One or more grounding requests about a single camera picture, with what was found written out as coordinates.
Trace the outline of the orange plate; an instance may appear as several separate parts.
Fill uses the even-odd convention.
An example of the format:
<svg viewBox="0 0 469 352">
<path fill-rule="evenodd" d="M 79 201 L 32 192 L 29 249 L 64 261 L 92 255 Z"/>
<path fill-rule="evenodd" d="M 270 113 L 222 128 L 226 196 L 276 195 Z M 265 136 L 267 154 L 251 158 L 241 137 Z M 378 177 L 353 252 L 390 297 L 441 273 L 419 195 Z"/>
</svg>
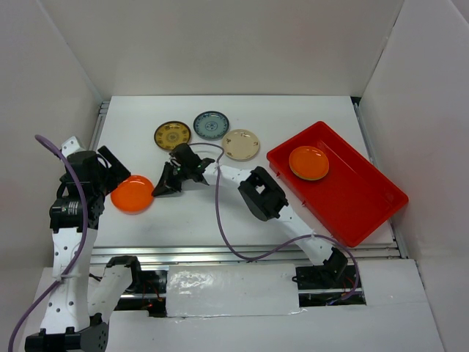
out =
<svg viewBox="0 0 469 352">
<path fill-rule="evenodd" d="M 301 146 L 290 153 L 289 168 L 293 173 L 319 175 L 328 173 L 329 160 L 326 154 L 318 148 Z"/>
<path fill-rule="evenodd" d="M 111 192 L 111 202 L 123 213 L 141 213 L 153 203 L 153 188 L 146 177 L 131 175 Z"/>
</svg>

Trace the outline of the yellow patterned plate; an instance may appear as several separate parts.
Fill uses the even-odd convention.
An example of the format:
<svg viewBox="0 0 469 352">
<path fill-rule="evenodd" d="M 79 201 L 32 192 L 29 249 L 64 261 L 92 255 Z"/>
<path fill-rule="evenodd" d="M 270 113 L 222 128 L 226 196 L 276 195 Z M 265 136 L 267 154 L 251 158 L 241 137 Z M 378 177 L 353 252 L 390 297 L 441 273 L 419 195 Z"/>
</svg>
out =
<svg viewBox="0 0 469 352">
<path fill-rule="evenodd" d="M 154 142 L 162 150 L 173 150 L 182 143 L 189 143 L 192 133 L 190 128 L 180 121 L 168 121 L 160 125 L 154 133 Z"/>
</svg>

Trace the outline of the green plate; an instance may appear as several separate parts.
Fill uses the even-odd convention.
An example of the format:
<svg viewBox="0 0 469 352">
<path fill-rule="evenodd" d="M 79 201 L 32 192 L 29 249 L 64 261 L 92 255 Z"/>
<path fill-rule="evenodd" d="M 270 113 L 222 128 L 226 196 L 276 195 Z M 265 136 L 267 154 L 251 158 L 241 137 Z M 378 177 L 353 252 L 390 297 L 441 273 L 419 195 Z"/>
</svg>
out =
<svg viewBox="0 0 469 352">
<path fill-rule="evenodd" d="M 295 176 L 305 181 L 317 181 L 317 180 L 323 179 L 327 174 L 328 173 L 322 173 L 319 175 L 303 175 L 303 174 L 295 173 Z"/>
</svg>

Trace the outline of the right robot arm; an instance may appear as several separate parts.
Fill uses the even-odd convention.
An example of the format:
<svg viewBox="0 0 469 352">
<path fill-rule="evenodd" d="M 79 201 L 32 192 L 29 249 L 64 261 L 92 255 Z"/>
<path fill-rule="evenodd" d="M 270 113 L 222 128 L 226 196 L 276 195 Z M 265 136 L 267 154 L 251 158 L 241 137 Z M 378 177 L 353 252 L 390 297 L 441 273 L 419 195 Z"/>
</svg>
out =
<svg viewBox="0 0 469 352">
<path fill-rule="evenodd" d="M 176 146 L 164 164 L 160 180 L 152 191 L 153 197 L 163 197 L 182 191 L 186 180 L 215 187 L 215 217 L 218 230 L 228 250 L 247 262 L 256 262 L 279 250 L 296 244 L 316 266 L 313 277 L 327 287 L 337 286 L 345 275 L 347 257 L 328 237 L 317 235 L 289 205 L 287 196 L 268 171 L 238 169 L 220 164 L 220 158 L 200 158 L 187 143 Z M 289 240 L 257 257 L 247 257 L 230 244 L 221 222 L 220 188 L 236 188 L 250 213 L 258 220 L 272 222 L 282 229 Z"/>
</svg>

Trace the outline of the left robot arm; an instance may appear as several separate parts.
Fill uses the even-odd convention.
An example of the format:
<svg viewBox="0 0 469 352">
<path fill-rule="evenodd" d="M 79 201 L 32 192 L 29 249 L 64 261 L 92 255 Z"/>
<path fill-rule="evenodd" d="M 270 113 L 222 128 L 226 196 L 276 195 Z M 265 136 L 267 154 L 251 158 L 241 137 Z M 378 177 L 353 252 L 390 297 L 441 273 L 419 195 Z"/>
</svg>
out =
<svg viewBox="0 0 469 352">
<path fill-rule="evenodd" d="M 65 166 L 56 199 L 49 210 L 53 238 L 53 283 L 37 299 L 47 302 L 36 334 L 26 351 L 104 351 L 109 321 L 121 295 L 144 286 L 135 256 L 112 257 L 97 287 L 89 290 L 92 250 L 105 198 L 130 177 L 107 147 L 88 150 L 72 136 L 61 147 L 42 136 L 36 140 Z"/>
</svg>

